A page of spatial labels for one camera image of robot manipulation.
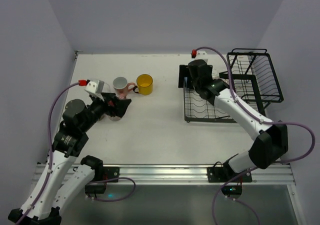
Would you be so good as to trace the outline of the pink smiley face mug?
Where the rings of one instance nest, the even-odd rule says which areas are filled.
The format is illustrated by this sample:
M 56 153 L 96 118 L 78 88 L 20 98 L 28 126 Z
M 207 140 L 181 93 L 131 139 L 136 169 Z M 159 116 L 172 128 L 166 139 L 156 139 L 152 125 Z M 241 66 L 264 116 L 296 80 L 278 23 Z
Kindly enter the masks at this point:
M 122 117 L 117 117 L 114 115 L 114 104 L 108 104 L 108 109 L 109 109 L 109 118 L 112 120 L 112 121 L 118 121 L 120 120 Z

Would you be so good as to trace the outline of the white ceramic cup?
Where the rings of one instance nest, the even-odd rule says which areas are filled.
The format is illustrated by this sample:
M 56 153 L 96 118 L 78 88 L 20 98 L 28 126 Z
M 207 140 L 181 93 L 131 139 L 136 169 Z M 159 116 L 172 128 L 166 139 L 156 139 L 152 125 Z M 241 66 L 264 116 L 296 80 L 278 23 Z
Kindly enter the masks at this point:
M 212 70 L 211 75 L 212 75 L 213 79 L 219 79 L 220 78 L 219 72 L 216 69 Z

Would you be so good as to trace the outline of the salmon polka dot mug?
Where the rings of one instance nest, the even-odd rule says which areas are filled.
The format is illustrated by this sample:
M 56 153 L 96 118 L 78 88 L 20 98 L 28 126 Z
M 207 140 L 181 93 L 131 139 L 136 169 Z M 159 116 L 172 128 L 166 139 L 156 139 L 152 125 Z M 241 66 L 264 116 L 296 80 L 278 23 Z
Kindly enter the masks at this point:
M 134 82 L 128 82 L 125 77 L 116 77 L 112 82 L 113 88 L 119 98 L 125 98 L 129 92 L 131 92 L 136 84 Z

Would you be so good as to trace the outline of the yellow ceramic mug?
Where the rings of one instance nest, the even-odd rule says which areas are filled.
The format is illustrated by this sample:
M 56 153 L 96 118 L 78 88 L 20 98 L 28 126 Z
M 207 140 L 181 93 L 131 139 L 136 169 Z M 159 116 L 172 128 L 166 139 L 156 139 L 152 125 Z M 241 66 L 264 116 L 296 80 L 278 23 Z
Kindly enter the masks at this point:
M 136 79 L 133 92 L 144 96 L 150 95 L 153 91 L 153 78 L 149 74 L 141 74 Z

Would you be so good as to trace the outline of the clear faceted glass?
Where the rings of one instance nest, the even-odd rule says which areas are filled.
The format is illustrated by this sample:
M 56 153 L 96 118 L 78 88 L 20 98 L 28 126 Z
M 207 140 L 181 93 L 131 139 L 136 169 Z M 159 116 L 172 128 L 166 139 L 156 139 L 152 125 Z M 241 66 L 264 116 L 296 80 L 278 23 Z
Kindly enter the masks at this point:
M 110 93 L 111 92 L 111 87 L 108 83 L 104 83 L 103 85 L 103 90 L 104 93 Z

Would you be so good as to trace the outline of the small speckled glass cup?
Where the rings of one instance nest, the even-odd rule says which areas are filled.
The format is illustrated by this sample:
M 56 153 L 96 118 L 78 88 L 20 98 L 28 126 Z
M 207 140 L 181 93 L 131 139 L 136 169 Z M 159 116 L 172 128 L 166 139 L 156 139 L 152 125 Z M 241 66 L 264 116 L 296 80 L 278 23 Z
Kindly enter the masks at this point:
M 102 121 L 104 118 L 105 118 L 105 115 L 102 115 L 102 116 L 99 118 L 98 121 L 100 122 L 100 121 Z

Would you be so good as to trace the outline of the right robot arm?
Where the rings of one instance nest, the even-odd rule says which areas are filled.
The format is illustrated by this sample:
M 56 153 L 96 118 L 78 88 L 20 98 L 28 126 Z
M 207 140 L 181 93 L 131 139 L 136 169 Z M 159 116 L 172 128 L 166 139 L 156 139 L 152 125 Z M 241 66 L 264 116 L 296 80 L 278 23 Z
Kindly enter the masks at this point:
M 178 87 L 190 84 L 195 92 L 234 119 L 251 137 L 251 148 L 238 153 L 222 165 L 219 174 L 226 179 L 257 167 L 266 169 L 288 151 L 288 128 L 274 124 L 245 103 L 231 86 L 220 78 L 212 77 L 212 66 L 196 59 L 179 66 Z

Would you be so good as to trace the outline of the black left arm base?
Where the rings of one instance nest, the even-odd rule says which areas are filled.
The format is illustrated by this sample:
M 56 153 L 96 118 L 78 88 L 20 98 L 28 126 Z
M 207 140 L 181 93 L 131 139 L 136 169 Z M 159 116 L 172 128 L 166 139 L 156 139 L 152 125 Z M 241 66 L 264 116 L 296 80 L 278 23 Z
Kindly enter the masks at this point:
M 84 187 L 84 192 L 86 195 L 94 195 L 95 198 L 99 194 L 104 194 L 107 189 L 106 182 L 98 181 L 115 179 L 120 175 L 120 168 L 118 166 L 104 166 L 104 162 L 101 159 L 91 155 L 84 157 L 80 164 L 87 165 L 94 170 L 94 177 L 91 180 L 93 183 L 87 184 Z

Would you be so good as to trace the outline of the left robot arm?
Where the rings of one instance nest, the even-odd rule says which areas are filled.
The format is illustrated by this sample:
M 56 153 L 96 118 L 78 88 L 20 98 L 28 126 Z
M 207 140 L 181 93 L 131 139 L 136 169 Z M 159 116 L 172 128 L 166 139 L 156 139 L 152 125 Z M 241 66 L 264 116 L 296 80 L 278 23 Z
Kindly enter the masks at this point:
M 66 104 L 48 162 L 26 202 L 9 213 L 11 222 L 17 225 L 59 225 L 67 206 L 86 184 L 102 180 L 103 161 L 88 155 L 81 160 L 79 171 L 64 182 L 89 140 L 87 131 L 104 115 L 122 118 L 132 101 L 107 92 L 91 100 L 89 105 L 81 99 Z

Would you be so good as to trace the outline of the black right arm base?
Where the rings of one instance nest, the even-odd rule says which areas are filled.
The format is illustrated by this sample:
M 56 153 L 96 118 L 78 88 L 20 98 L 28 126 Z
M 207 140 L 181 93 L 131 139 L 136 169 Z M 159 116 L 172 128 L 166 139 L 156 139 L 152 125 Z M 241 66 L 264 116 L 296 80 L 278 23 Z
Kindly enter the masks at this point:
M 225 183 L 238 174 L 233 172 L 223 163 L 217 161 L 212 166 L 206 168 L 207 179 L 209 183 Z M 243 183 L 251 183 L 253 181 L 251 172 L 247 172 L 241 177 L 233 180 L 234 185 L 228 184 L 221 189 L 221 192 L 229 198 L 239 198 L 243 193 Z

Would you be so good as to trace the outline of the aluminium mounting rail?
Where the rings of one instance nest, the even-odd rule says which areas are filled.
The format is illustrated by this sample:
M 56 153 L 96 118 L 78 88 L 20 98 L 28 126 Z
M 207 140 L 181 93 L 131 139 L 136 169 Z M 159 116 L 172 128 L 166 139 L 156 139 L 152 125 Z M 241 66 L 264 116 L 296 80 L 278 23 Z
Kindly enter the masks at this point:
M 128 177 L 137 185 L 222 185 L 225 181 L 213 178 L 208 164 L 104 164 L 108 175 Z M 234 180 L 242 185 L 294 185 L 289 165 L 271 165 L 256 169 Z

